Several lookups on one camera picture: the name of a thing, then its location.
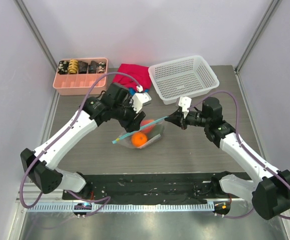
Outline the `orange fruit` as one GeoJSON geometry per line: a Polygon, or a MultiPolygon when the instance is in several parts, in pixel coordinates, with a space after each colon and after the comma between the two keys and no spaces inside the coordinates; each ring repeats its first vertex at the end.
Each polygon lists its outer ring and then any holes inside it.
{"type": "Polygon", "coordinates": [[[131,143],[134,147],[141,147],[148,142],[148,137],[142,132],[136,132],[131,136],[131,143]]]}

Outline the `clear zip top bag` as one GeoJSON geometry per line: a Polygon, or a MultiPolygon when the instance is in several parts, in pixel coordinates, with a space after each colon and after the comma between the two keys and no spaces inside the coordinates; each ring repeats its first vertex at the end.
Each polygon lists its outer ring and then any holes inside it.
{"type": "Polygon", "coordinates": [[[165,118],[166,118],[166,116],[159,118],[159,119],[142,120],[141,125],[140,125],[140,129],[138,131],[133,131],[133,132],[124,131],[112,141],[112,144],[122,145],[126,148],[129,148],[129,149],[144,149],[144,148],[154,144],[155,142],[157,142],[158,140],[160,140],[163,137],[164,132],[162,133],[162,135],[156,135],[156,136],[153,136],[153,134],[151,132],[152,132],[152,129],[156,125],[158,125],[158,124],[164,125],[165,118]],[[144,145],[142,145],[141,147],[134,147],[131,143],[131,136],[136,132],[142,132],[142,133],[146,134],[148,137],[148,142],[145,143],[144,145]]]}

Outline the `green avocado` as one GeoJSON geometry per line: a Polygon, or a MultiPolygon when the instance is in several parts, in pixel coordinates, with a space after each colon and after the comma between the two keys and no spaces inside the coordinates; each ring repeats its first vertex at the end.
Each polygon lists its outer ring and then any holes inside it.
{"type": "Polygon", "coordinates": [[[152,134],[153,136],[157,136],[157,135],[162,135],[162,133],[164,132],[164,125],[162,124],[157,124],[153,129],[152,129],[152,134]]]}

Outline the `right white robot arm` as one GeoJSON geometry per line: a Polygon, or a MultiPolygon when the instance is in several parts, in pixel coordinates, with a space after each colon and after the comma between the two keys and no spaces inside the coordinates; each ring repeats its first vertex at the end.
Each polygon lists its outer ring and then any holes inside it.
{"type": "Polygon", "coordinates": [[[290,209],[290,171],[280,171],[266,162],[245,141],[236,129],[223,119],[222,106],[215,97],[202,102],[201,110],[189,110],[191,98],[180,97],[177,111],[166,118],[183,130],[187,127],[202,127],[208,140],[231,156],[248,174],[250,181],[229,172],[217,176],[211,184],[215,197],[233,194],[252,204],[253,209],[269,220],[290,209]]]}

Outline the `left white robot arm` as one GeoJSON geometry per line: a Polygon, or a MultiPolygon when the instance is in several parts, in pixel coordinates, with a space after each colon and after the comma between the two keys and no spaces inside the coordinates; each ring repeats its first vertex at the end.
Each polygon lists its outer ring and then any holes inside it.
{"type": "Polygon", "coordinates": [[[74,192],[79,199],[87,199],[91,187],[83,175],[59,169],[60,161],[84,136],[111,119],[117,120],[128,133],[139,130],[146,116],[142,108],[150,101],[146,92],[130,95],[122,85],[110,84],[101,96],[87,98],[48,141],[34,150],[26,148],[21,152],[24,171],[44,194],[63,189],[74,192]]]}

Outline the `blue folded cloth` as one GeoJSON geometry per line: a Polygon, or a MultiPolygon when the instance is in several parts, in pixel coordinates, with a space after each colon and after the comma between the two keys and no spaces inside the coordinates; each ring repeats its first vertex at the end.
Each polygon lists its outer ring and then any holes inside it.
{"type": "Polygon", "coordinates": [[[133,96],[136,93],[142,93],[142,94],[144,94],[144,93],[148,93],[149,92],[149,89],[143,89],[142,87],[138,87],[138,86],[136,86],[136,87],[130,87],[130,88],[128,88],[128,90],[129,90],[129,94],[131,96],[133,96]]]}

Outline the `white plastic basket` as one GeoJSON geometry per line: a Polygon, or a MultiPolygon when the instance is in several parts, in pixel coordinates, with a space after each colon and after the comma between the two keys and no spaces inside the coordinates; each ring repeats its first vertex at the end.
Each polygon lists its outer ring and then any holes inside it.
{"type": "Polygon", "coordinates": [[[165,105],[179,97],[198,97],[219,86],[219,80],[200,55],[155,64],[148,69],[152,84],[165,105]]]}

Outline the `red folded cloth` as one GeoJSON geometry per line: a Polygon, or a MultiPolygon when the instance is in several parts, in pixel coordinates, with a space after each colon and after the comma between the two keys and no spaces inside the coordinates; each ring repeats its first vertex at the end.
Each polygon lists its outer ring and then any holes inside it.
{"type": "MultiPolygon", "coordinates": [[[[147,66],[123,63],[119,66],[118,72],[132,76],[143,87],[143,89],[150,89],[151,79],[149,77],[148,69],[149,67],[147,66]]],[[[135,88],[137,86],[137,84],[129,77],[119,74],[114,76],[113,82],[118,83],[127,89],[135,88]]]]}

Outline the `floral end roll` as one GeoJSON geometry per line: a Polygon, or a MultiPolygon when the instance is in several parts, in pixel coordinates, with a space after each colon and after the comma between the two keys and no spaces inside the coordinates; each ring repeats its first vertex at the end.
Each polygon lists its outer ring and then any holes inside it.
{"type": "Polygon", "coordinates": [[[105,61],[98,62],[97,73],[104,74],[106,72],[107,63],[105,61]]]}

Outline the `black patterned roll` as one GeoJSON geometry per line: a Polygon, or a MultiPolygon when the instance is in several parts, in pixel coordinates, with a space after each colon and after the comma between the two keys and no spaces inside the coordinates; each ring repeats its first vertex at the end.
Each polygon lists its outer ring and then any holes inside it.
{"type": "Polygon", "coordinates": [[[98,73],[98,66],[99,63],[97,61],[90,61],[90,64],[88,66],[88,73],[89,74],[97,74],[98,73]]]}

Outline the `pink compartment tray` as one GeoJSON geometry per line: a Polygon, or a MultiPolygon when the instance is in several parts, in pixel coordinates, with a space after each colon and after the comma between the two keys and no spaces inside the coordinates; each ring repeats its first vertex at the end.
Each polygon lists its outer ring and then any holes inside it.
{"type": "MultiPolygon", "coordinates": [[[[62,59],[64,61],[69,61],[70,59],[76,59],[78,61],[84,61],[90,64],[90,61],[101,62],[105,61],[107,63],[106,72],[108,72],[108,59],[105,57],[96,58],[68,58],[62,59]]],[[[77,96],[85,95],[94,82],[103,74],[58,74],[56,75],[53,82],[54,89],[62,96],[77,96]]]]}

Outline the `dark brown roll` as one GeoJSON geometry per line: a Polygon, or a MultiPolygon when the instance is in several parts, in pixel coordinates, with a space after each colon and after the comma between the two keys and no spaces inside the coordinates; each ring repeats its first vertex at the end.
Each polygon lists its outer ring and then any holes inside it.
{"type": "Polygon", "coordinates": [[[78,61],[78,74],[86,74],[88,71],[88,63],[85,61],[78,61]]]}

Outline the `yellow striped roll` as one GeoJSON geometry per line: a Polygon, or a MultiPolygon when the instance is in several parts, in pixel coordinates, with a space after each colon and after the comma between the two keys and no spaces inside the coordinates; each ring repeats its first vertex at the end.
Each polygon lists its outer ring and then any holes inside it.
{"type": "Polygon", "coordinates": [[[68,65],[68,74],[75,75],[79,70],[79,62],[76,59],[70,59],[68,65]]]}

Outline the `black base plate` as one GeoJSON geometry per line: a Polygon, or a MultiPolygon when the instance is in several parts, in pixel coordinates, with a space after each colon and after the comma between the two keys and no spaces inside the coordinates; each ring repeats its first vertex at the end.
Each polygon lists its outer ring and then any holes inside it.
{"type": "Polygon", "coordinates": [[[113,205],[193,205],[208,199],[234,197],[224,193],[217,173],[140,173],[85,175],[86,190],[76,195],[86,200],[110,196],[113,205]]]}

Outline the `aluminium frame rail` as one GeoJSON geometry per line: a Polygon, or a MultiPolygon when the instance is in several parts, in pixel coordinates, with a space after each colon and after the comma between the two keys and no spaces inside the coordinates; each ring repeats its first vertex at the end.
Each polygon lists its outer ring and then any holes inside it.
{"type": "MultiPolygon", "coordinates": [[[[23,188],[23,199],[26,204],[32,204],[35,202],[39,194],[41,193],[40,189],[33,183],[26,183],[23,188]]],[[[42,194],[39,199],[39,202],[54,202],[60,201],[62,199],[63,191],[56,189],[51,193],[42,194]]]]}

